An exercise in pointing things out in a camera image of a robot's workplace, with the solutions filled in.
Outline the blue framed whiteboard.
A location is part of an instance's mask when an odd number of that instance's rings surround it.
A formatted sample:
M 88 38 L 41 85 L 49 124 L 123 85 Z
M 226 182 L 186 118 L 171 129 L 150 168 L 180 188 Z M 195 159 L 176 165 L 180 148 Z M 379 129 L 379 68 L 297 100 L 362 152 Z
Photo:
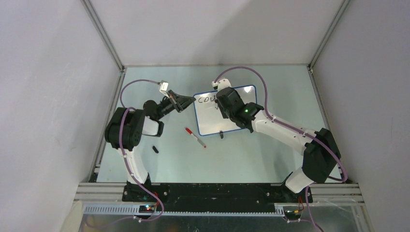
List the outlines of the blue framed whiteboard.
M 234 88 L 244 103 L 257 102 L 256 86 L 247 85 Z M 217 91 L 194 94 L 194 111 L 200 136 L 218 134 L 220 132 L 237 131 L 240 128 L 230 119 L 222 117 L 215 102 Z

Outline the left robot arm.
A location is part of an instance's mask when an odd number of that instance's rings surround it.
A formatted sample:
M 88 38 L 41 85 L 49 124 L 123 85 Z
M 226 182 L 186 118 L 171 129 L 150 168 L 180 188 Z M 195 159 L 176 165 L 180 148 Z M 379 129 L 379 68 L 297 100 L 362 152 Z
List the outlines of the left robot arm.
M 153 188 L 145 183 L 149 173 L 136 148 L 142 136 L 161 137 L 164 123 L 160 120 L 174 110 L 179 113 L 184 111 L 195 101 L 194 97 L 169 90 L 159 103 L 148 100 L 142 109 L 119 107 L 111 117 L 104 131 L 105 141 L 124 159 L 127 181 L 139 183 L 134 189 L 134 195 L 139 200 L 148 201 L 153 195 Z

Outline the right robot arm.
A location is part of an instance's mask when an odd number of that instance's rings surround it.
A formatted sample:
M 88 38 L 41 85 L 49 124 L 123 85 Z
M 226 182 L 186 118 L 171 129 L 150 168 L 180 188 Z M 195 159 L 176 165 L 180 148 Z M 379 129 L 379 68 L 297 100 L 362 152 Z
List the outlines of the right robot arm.
M 216 103 L 222 117 L 231 120 L 239 128 L 268 135 L 302 155 L 302 166 L 286 178 L 285 186 L 281 189 L 282 198 L 287 202 L 298 199 L 305 187 L 324 183 L 340 162 L 334 137 L 326 128 L 319 131 L 297 128 L 270 114 L 261 105 L 244 103 L 232 87 L 219 89 Z

